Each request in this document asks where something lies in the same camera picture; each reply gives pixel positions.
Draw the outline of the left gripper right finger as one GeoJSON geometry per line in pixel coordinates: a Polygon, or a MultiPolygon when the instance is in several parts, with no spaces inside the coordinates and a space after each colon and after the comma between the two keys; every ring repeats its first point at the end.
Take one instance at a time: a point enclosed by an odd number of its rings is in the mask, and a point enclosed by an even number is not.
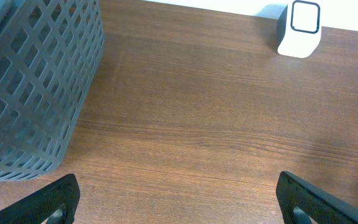
{"type": "Polygon", "coordinates": [[[276,196],[285,223],[358,223],[358,208],[288,171],[280,173],[276,196]]]}

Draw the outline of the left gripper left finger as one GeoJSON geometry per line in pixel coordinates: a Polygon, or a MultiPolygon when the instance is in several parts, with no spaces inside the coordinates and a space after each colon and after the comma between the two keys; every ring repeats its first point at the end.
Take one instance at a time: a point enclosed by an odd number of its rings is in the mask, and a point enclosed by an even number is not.
{"type": "Polygon", "coordinates": [[[0,223],[72,224],[80,199],[74,174],[67,174],[0,211],[0,223]]]}

